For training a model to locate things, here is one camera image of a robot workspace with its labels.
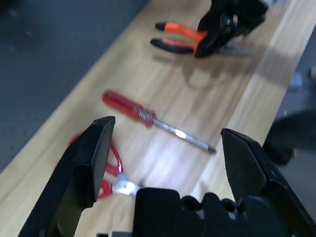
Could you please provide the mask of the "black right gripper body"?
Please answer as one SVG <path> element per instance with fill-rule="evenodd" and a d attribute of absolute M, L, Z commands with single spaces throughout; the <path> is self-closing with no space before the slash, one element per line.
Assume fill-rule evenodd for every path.
<path fill-rule="evenodd" d="M 269 6 L 262 0 L 213 0 L 210 9 L 220 17 L 220 27 L 239 37 L 265 21 Z"/>

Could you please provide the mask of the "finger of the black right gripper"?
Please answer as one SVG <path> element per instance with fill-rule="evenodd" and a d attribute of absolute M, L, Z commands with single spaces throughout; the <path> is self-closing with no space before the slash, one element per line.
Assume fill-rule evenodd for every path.
<path fill-rule="evenodd" d="M 206 32 L 206 36 L 199 42 L 195 58 L 204 58 L 215 52 L 219 47 L 219 41 L 223 34 L 222 14 L 206 14 L 199 22 L 197 32 Z"/>
<path fill-rule="evenodd" d="M 235 36 L 237 24 L 234 17 L 221 17 L 221 33 L 219 36 L 219 50 L 226 47 L 226 44 Z"/>

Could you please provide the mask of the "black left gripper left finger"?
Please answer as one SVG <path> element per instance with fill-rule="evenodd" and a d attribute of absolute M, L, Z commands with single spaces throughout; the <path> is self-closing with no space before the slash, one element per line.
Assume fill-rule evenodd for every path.
<path fill-rule="evenodd" d="M 82 212 L 97 201 L 115 121 L 96 119 L 66 149 L 19 236 L 74 236 Z"/>

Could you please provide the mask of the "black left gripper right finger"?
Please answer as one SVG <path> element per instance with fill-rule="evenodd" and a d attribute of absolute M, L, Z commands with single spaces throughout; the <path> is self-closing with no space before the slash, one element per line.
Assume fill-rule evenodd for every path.
<path fill-rule="evenodd" d="M 237 237 L 314 237 L 316 224 L 258 142 L 224 128 L 225 169 L 236 201 Z"/>

